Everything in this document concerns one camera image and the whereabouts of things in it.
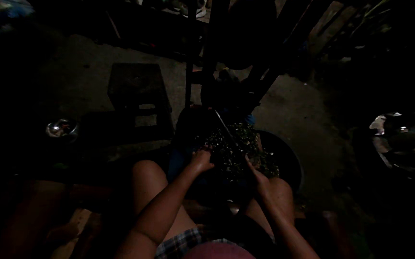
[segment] checkered fabric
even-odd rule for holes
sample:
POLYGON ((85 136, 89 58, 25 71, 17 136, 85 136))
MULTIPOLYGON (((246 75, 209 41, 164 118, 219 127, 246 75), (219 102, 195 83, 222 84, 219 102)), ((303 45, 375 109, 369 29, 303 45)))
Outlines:
MULTIPOLYGON (((192 228, 161 243, 156 249, 155 259, 181 259, 188 250, 207 241, 209 240, 199 227, 192 228)), ((225 238, 212 240, 212 242, 234 244, 225 238)))

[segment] stainless steel bowl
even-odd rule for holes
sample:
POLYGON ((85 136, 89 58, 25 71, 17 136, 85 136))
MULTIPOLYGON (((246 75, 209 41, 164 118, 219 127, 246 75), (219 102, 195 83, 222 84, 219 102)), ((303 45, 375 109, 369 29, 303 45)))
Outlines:
POLYGON ((46 126, 46 134, 51 138, 62 138, 73 142, 78 138, 79 124, 74 120, 60 119, 46 126))

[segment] stone floor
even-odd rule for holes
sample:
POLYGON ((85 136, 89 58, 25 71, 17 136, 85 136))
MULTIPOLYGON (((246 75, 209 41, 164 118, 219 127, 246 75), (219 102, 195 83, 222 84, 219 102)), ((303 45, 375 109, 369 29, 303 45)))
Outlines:
MULTIPOLYGON (((49 119, 80 119, 89 112, 112 111, 107 85, 115 62, 160 65, 175 125, 184 107, 185 63, 136 50, 98 45, 80 35, 65 38, 55 54, 39 67, 34 79, 41 89, 38 114, 49 119)), ((247 69, 237 72, 240 79, 247 74, 247 69)), ((200 90, 201 86, 193 85, 194 103, 200 103, 200 90)), ((367 258, 369 253, 362 238, 362 226, 372 219, 348 194, 336 193, 331 186, 334 176, 355 170, 351 146, 338 135, 331 114, 324 106, 323 95, 314 83, 279 76, 253 114, 257 119, 256 128, 283 138, 301 161, 305 183, 296 197, 297 209, 337 212, 356 243, 358 254, 367 258)), ((155 141, 112 147, 100 159, 113 161, 167 144, 169 141, 155 141)))

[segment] leg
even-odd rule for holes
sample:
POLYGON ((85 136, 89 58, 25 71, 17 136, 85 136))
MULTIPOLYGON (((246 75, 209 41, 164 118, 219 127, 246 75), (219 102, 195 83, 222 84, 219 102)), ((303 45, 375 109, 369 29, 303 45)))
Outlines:
MULTIPOLYGON (((133 167, 132 189, 134 198, 134 211, 138 215, 145 206, 167 186, 166 175, 163 169, 155 162, 143 160, 133 167)), ((188 216, 181 206, 174 220, 173 226, 164 240, 178 235, 185 230, 196 227, 196 224, 188 216)))
MULTIPOLYGON (((294 200, 291 186, 283 179, 271 178, 271 193, 284 216, 294 224, 294 200)), ((256 221, 269 235, 274 236, 262 209, 255 199, 247 205, 244 214, 256 221)))

